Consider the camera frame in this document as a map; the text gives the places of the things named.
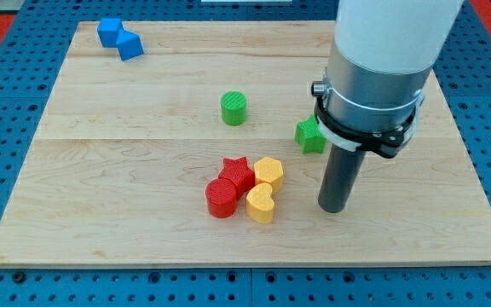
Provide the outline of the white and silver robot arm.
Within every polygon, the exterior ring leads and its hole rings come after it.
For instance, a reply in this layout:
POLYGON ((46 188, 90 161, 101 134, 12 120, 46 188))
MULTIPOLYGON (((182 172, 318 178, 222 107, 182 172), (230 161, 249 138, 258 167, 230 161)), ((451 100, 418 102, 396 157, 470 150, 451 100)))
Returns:
POLYGON ((312 85, 334 146, 391 159, 416 131, 422 90, 463 0, 341 0, 328 63, 312 85))

